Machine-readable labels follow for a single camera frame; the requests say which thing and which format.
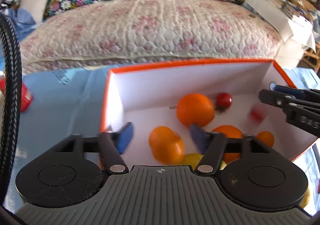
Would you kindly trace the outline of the quilted sofa cover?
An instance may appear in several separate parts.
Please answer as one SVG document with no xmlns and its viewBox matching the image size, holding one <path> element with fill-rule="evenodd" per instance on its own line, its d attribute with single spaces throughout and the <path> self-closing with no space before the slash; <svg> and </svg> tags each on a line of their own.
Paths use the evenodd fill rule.
<svg viewBox="0 0 320 225">
<path fill-rule="evenodd" d="M 114 0 L 46 19 L 20 44 L 23 74 L 189 59 L 273 59 L 279 33 L 216 0 Z"/>
</svg>

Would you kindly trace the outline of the medium orange fruit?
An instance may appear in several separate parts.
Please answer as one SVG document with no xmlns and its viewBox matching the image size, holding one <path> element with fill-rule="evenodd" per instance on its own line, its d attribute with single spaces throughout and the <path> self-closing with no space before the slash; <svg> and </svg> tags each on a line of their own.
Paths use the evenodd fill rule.
<svg viewBox="0 0 320 225">
<path fill-rule="evenodd" d="M 166 126 L 154 128 L 149 134 L 153 157 L 164 165 L 180 164 L 184 157 L 184 143 L 179 135 Z"/>
</svg>

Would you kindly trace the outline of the small orange fruit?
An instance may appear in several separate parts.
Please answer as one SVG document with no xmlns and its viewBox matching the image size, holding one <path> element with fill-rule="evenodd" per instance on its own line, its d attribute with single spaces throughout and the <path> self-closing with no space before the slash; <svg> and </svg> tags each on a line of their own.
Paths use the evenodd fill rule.
<svg viewBox="0 0 320 225">
<path fill-rule="evenodd" d="M 256 135 L 256 138 L 265 145 L 272 147 L 274 145 L 274 135 L 269 131 L 262 131 Z"/>
</svg>

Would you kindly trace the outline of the yellow lemon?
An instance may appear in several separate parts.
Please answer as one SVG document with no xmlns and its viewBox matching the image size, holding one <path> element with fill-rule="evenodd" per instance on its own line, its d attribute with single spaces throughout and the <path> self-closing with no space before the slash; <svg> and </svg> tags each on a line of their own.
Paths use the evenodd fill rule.
<svg viewBox="0 0 320 225">
<path fill-rule="evenodd" d="M 189 153 L 183 156 L 179 165 L 190 165 L 193 170 L 196 169 L 197 165 L 201 161 L 203 155 L 199 153 Z"/>
<path fill-rule="evenodd" d="M 308 203 L 310 201 L 310 196 L 311 196 L 311 192 L 310 192 L 310 188 L 308 188 L 303 199 L 302 199 L 302 202 L 300 203 L 301 208 L 304 209 L 308 205 Z"/>
</svg>

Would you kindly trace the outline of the orange cardboard box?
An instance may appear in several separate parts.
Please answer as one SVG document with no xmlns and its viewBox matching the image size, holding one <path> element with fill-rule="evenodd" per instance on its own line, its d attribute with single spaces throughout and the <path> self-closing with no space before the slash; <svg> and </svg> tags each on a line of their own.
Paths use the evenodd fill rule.
<svg viewBox="0 0 320 225">
<path fill-rule="evenodd" d="M 212 59 L 149 63 L 109 70 L 101 131 L 133 124 L 124 152 L 128 166 L 172 163 L 197 152 L 189 126 L 206 131 L 222 127 L 229 134 L 273 135 L 273 148 L 290 160 L 319 137 L 286 122 L 280 108 L 265 105 L 258 94 L 271 84 L 293 87 L 272 60 Z"/>
</svg>

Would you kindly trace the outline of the light blue table cloth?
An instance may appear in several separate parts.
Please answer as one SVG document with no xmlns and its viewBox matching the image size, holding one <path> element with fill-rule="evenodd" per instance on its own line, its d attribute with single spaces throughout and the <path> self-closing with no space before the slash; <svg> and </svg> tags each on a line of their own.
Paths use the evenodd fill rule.
<svg viewBox="0 0 320 225">
<path fill-rule="evenodd" d="M 66 85 L 53 73 L 24 78 L 33 101 L 20 120 L 14 183 L 24 166 L 70 135 L 114 132 L 100 129 L 108 72 L 79 70 Z M 319 137 L 319 125 L 292 126 Z M 252 135 L 233 136 L 222 127 L 206 132 L 227 138 Z M 196 174 L 190 165 L 126 166 L 128 173 L 109 176 L 84 202 L 62 208 L 23 202 L 16 216 L 26 224 L 304 224 L 310 218 L 300 205 L 248 209 L 228 198 L 214 178 Z"/>
</svg>

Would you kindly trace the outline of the small red tomato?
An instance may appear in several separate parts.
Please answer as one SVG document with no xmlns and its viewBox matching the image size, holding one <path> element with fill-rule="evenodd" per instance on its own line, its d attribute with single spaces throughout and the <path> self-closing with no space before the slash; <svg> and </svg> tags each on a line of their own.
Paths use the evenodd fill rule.
<svg viewBox="0 0 320 225">
<path fill-rule="evenodd" d="M 266 118 L 266 111 L 263 107 L 253 106 L 249 112 L 249 118 L 255 123 L 261 123 Z"/>
</svg>

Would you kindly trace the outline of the crumpled blue cloth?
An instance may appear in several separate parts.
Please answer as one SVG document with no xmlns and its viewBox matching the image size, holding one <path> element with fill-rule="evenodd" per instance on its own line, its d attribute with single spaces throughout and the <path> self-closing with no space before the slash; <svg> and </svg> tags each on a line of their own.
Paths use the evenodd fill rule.
<svg viewBox="0 0 320 225">
<path fill-rule="evenodd" d="M 37 23 L 27 10 L 21 8 L 17 10 L 5 8 L 1 10 L 1 13 L 11 20 L 20 42 L 37 28 Z"/>
</svg>

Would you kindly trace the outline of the large orange fruit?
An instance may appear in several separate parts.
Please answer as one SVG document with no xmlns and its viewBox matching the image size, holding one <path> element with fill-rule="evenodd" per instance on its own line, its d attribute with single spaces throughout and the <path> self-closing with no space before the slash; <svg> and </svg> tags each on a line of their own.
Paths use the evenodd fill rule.
<svg viewBox="0 0 320 225">
<path fill-rule="evenodd" d="M 204 127 L 215 117 L 214 105 L 203 94 L 188 94 L 179 100 L 176 106 L 176 117 L 186 127 L 191 124 Z"/>
</svg>

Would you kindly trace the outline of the red soda can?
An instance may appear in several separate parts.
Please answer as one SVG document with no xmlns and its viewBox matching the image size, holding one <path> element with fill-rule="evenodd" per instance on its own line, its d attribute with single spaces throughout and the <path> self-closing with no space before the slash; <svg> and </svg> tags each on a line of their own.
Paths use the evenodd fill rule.
<svg viewBox="0 0 320 225">
<path fill-rule="evenodd" d="M 0 89 L 3 94 L 5 94 L 5 76 L 1 76 Z M 27 88 L 27 86 L 22 82 L 21 90 L 21 112 L 25 112 L 33 101 L 33 95 Z"/>
</svg>

